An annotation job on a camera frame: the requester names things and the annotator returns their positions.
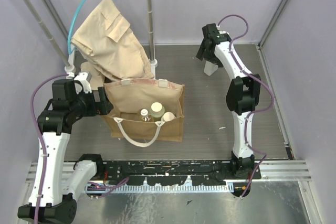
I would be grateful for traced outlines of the brown burlap canvas bag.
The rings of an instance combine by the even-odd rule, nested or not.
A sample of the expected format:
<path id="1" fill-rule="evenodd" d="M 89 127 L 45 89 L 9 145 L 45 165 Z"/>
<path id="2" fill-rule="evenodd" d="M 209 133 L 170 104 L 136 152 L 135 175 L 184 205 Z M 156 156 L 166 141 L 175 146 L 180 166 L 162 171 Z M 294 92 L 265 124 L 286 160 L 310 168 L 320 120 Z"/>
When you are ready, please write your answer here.
<path id="1" fill-rule="evenodd" d="M 124 138 L 138 147 L 148 147 L 156 140 L 180 142 L 184 131 L 185 85 L 165 79 L 125 79 L 104 84 L 113 110 L 102 118 L 112 137 Z M 145 122 L 140 110 L 149 110 L 154 102 L 175 118 L 168 122 Z"/>

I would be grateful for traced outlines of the white rectangular bottle dark cap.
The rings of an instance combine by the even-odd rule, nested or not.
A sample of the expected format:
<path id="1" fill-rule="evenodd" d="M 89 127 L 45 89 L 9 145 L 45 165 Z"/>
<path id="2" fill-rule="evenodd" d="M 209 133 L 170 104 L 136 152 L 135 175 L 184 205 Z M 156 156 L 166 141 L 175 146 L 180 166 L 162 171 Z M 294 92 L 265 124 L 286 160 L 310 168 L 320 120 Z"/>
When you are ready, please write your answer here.
<path id="1" fill-rule="evenodd" d="M 211 76 L 218 69 L 218 65 L 215 65 L 209 61 L 205 61 L 204 73 Z"/>

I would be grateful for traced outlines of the clear amber liquid bottle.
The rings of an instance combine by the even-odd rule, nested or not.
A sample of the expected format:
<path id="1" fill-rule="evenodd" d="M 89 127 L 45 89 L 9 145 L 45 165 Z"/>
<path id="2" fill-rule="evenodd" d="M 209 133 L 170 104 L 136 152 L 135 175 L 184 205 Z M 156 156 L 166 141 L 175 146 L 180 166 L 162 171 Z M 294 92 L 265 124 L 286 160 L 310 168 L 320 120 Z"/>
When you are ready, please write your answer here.
<path id="1" fill-rule="evenodd" d="M 138 117 L 143 122 L 153 122 L 153 117 L 149 113 L 148 109 L 140 109 L 138 111 Z"/>

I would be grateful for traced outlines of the green bottle cream cap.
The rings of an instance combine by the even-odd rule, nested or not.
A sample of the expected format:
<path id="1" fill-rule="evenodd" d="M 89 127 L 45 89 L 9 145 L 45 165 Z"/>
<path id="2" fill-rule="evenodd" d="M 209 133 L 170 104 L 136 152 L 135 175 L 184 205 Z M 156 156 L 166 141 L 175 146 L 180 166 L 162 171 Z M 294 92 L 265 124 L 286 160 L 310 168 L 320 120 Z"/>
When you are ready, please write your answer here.
<path id="1" fill-rule="evenodd" d="M 150 106 L 150 114 L 154 121 L 161 121 L 162 116 L 165 113 L 164 106 L 159 102 L 154 102 Z"/>

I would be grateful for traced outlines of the cream bottle with cap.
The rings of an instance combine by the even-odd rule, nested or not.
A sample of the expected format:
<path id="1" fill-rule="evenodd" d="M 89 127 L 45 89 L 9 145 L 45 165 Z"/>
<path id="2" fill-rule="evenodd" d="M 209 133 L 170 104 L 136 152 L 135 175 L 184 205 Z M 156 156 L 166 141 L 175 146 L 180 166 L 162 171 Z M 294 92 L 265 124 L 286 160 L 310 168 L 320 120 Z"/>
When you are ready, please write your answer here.
<path id="1" fill-rule="evenodd" d="M 161 117 L 161 121 L 169 122 L 169 121 L 174 120 L 175 118 L 176 116 L 172 112 L 165 112 Z"/>

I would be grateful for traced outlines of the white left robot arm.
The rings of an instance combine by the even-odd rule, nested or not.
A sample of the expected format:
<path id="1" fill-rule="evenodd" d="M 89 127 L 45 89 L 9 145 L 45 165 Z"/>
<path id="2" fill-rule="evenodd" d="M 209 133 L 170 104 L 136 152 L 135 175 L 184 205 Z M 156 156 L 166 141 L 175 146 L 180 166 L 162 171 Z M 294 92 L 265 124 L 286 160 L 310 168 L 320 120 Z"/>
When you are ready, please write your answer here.
<path id="1" fill-rule="evenodd" d="M 85 117 L 109 114 L 113 105 L 104 87 L 93 91 L 86 80 L 56 80 L 52 83 L 52 94 L 36 118 L 40 150 L 35 182 L 28 203 L 19 207 L 17 215 L 33 223 L 72 223 L 77 200 L 86 184 L 105 174 L 101 155 L 83 154 L 73 173 L 62 182 L 72 126 Z"/>

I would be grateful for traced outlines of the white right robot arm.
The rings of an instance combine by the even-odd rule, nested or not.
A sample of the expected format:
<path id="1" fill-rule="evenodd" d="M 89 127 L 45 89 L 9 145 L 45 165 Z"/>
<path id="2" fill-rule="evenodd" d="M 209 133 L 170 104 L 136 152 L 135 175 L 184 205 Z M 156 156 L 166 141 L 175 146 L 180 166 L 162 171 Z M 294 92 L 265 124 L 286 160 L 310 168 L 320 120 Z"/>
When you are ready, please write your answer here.
<path id="1" fill-rule="evenodd" d="M 234 119 L 234 146 L 230 172 L 241 179 L 254 169 L 255 156 L 251 147 L 253 114 L 259 103 L 260 75 L 252 74 L 239 58 L 228 33 L 219 31 L 216 24 L 202 27 L 203 40 L 196 54 L 205 60 L 204 73 L 211 76 L 218 68 L 225 68 L 230 78 L 226 104 Z"/>

